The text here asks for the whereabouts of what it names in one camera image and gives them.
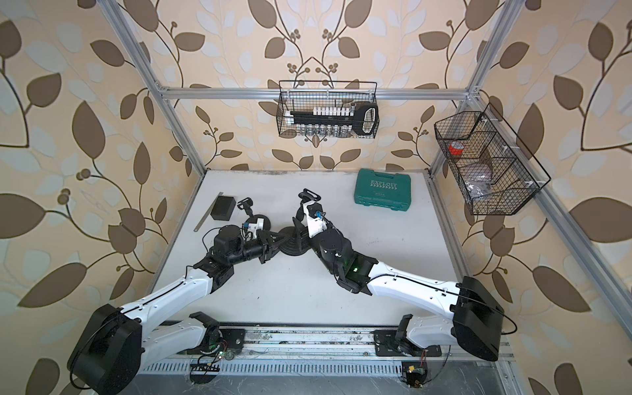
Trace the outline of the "black microphone stand pole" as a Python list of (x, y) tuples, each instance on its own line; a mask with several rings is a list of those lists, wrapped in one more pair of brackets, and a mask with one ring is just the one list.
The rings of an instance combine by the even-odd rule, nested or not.
[(248, 222), (250, 222), (251, 219), (253, 218), (252, 207), (253, 207), (253, 200), (251, 199), (251, 197), (246, 197), (240, 200), (239, 202), (237, 202), (237, 208), (245, 212), (245, 214), (248, 216)]

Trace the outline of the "black round stand base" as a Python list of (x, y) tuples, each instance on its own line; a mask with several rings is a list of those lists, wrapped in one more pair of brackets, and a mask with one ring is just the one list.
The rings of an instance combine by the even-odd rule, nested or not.
[(269, 218), (262, 214), (253, 215), (247, 220), (247, 229), (255, 234), (259, 230), (271, 230), (271, 227)]

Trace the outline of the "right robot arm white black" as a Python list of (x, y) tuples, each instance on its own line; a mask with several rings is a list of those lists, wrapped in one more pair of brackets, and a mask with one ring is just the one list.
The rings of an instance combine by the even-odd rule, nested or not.
[(476, 278), (440, 281), (403, 272), (358, 253), (334, 228), (311, 235), (306, 226), (297, 224), (293, 236), (294, 246), (302, 252), (314, 251), (341, 288), (353, 294), (390, 297), (433, 314), (402, 317), (397, 332), (401, 353), (456, 344), (478, 359), (499, 359), (508, 316)]

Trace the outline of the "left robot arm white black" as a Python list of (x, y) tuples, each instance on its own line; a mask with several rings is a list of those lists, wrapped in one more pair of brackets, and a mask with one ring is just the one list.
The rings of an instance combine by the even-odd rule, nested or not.
[(104, 304), (87, 322), (67, 362), (70, 383), (79, 390), (117, 394), (144, 367), (183, 350), (199, 347), (217, 321), (194, 313), (174, 328), (162, 324), (194, 301), (219, 290), (235, 265), (257, 259), (266, 263), (288, 235), (257, 230), (251, 239), (237, 225), (219, 228), (212, 247), (184, 276), (121, 307)]

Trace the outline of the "small black box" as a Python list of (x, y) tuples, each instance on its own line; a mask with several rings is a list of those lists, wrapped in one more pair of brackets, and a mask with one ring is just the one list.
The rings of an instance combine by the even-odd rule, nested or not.
[(228, 222), (235, 210), (236, 201), (232, 196), (218, 196), (211, 210), (211, 218), (218, 222)]

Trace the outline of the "green plastic tool case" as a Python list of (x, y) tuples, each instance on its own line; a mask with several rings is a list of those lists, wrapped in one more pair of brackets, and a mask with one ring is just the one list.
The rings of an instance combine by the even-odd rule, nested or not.
[(354, 190), (354, 202), (367, 207), (383, 207), (406, 212), (411, 206), (411, 177), (361, 169)]

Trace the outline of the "red item in basket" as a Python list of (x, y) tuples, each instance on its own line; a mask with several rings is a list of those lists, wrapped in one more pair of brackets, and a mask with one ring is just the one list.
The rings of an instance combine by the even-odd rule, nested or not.
[(449, 153), (451, 156), (460, 157), (465, 150), (465, 146), (460, 141), (452, 141), (449, 144)]

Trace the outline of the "plastic bag in basket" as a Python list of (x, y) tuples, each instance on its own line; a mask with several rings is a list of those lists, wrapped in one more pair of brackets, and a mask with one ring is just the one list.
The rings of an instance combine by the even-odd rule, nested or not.
[(492, 169), (483, 163), (473, 163), (461, 169), (462, 181), (471, 199), (488, 198), (492, 193)]

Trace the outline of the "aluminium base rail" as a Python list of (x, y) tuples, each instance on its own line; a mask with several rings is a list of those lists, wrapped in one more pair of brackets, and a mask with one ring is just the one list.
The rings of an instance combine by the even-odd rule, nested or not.
[(515, 358), (508, 342), (500, 359), (478, 359), (460, 346), (432, 346), (406, 354), (397, 348), (394, 327), (291, 327), (224, 325), (223, 357), (180, 352), (143, 369), (145, 375), (200, 375), (197, 363), (209, 362), (219, 375), (393, 377), (412, 365), (426, 364), (435, 375), (450, 364), (494, 368), (504, 381), (515, 378)]

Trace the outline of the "socket set rail black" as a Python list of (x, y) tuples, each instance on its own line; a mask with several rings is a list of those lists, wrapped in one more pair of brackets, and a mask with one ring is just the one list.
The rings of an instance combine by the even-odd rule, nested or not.
[(335, 138), (372, 138), (380, 126), (379, 107), (369, 102), (348, 106), (283, 110), (276, 116), (280, 136), (322, 135)]

